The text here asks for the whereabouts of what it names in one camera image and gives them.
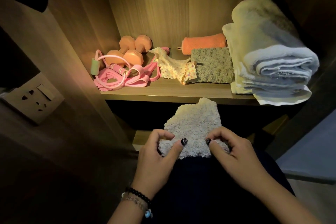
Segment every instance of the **glittery black fingernail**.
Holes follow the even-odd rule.
[[[207,146],[209,146],[209,143],[211,142],[211,139],[210,138],[205,139],[205,142],[206,142]]]
[[[181,139],[181,144],[183,145],[183,146],[185,146],[186,144],[187,144],[187,142],[188,142],[188,139],[187,138],[182,138]]]

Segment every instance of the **rolled orange towel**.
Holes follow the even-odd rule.
[[[191,55],[192,49],[225,47],[225,41],[225,35],[222,33],[202,37],[186,37],[182,41],[181,49],[184,55]]]

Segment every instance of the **green towel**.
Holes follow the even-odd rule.
[[[231,83],[234,71],[227,47],[193,49],[191,61],[196,61],[197,78],[187,82]]]

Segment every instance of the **dark trousers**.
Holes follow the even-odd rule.
[[[267,172],[294,195],[276,162],[265,152],[255,151]],[[142,223],[279,223],[227,174],[215,157],[178,160],[151,209],[153,219],[144,218]]]

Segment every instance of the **gray fluffy cloth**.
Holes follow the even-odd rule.
[[[179,159],[185,157],[210,157],[210,150],[205,143],[206,136],[212,129],[221,126],[221,118],[216,102],[201,98],[197,104],[181,105],[175,115],[165,124],[165,130],[173,133],[173,140],[160,140],[159,150],[166,156],[173,143],[183,137],[188,139],[187,145],[180,154]],[[229,153],[226,143],[216,140],[223,149]]]
[[[234,81],[232,60],[227,47],[193,49],[191,61],[197,62],[197,78],[187,82],[231,83]]]

